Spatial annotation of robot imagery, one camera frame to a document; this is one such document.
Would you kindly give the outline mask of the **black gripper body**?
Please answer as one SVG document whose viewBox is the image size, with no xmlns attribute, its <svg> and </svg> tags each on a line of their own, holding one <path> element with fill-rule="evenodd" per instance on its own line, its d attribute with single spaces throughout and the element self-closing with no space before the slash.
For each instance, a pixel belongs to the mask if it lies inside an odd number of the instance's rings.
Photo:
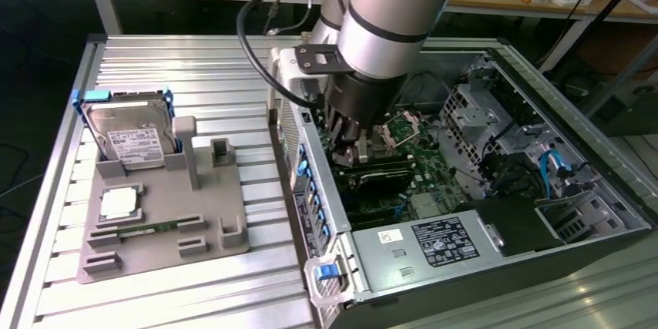
<svg viewBox="0 0 658 329">
<path fill-rule="evenodd" d="M 329 113 L 369 129 L 389 112 L 407 75 L 371 78 L 359 72 L 331 75 L 326 93 Z"/>
</svg>

